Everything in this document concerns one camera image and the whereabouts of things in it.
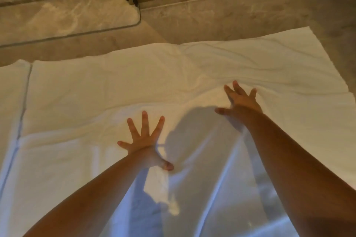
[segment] person's right arm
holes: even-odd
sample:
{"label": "person's right arm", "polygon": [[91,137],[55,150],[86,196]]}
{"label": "person's right arm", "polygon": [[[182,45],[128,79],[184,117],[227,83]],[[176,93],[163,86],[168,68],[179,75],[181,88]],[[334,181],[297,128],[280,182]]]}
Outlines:
{"label": "person's right arm", "polygon": [[256,102],[233,82],[224,86],[233,100],[230,109],[217,108],[250,131],[263,165],[300,237],[356,236],[356,191],[304,150]]}

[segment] person's left arm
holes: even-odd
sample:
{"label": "person's left arm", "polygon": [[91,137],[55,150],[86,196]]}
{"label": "person's left arm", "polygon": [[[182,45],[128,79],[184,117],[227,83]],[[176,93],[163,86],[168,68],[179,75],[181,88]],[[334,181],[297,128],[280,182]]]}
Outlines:
{"label": "person's left arm", "polygon": [[133,143],[118,142],[127,149],[127,157],[58,204],[24,237],[97,237],[142,169],[157,165],[168,171],[173,170],[173,165],[162,159],[155,149],[164,117],[160,118],[151,135],[145,111],[142,112],[141,135],[132,119],[129,118],[127,123]]}

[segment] forearm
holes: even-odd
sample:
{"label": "forearm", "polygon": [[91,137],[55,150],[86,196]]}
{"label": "forearm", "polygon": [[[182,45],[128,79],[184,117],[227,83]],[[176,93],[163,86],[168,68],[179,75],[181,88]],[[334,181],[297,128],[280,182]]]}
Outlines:
{"label": "forearm", "polygon": [[144,167],[141,151],[123,158],[58,204],[24,237],[99,236]]}
{"label": "forearm", "polygon": [[264,167],[299,234],[320,236],[327,232],[329,236],[343,236],[345,227],[354,234],[356,191],[264,114],[245,107],[239,107],[237,113],[250,131]]}

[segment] white cloth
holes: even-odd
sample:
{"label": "white cloth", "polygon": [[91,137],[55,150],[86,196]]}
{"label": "white cloth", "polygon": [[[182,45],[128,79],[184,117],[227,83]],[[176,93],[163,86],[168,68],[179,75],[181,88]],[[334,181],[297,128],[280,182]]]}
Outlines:
{"label": "white cloth", "polygon": [[0,197],[17,148],[30,66],[18,60],[0,67]]}
{"label": "white cloth", "polygon": [[101,236],[294,236],[246,128],[214,113],[234,79],[306,150],[356,188],[356,106],[309,28],[256,39],[151,44],[33,64],[0,237],[22,236],[123,158],[126,119],[153,129],[175,164],[141,172]]}

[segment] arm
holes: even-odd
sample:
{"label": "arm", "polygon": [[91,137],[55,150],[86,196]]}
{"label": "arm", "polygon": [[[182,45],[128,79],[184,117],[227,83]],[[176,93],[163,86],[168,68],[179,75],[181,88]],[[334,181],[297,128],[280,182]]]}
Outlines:
{"label": "arm", "polygon": [[263,165],[301,237],[356,236],[356,191],[262,113],[255,100],[233,82],[224,89],[233,100],[221,115],[240,120],[250,131]]}
{"label": "arm", "polygon": [[165,170],[173,170],[173,165],[163,160],[155,150],[155,144],[163,128],[164,117],[160,118],[151,136],[145,111],[142,112],[141,136],[132,119],[129,118],[127,123],[133,143],[118,142],[121,147],[127,149],[127,157],[58,204],[24,237],[97,237],[140,170],[155,165]]}

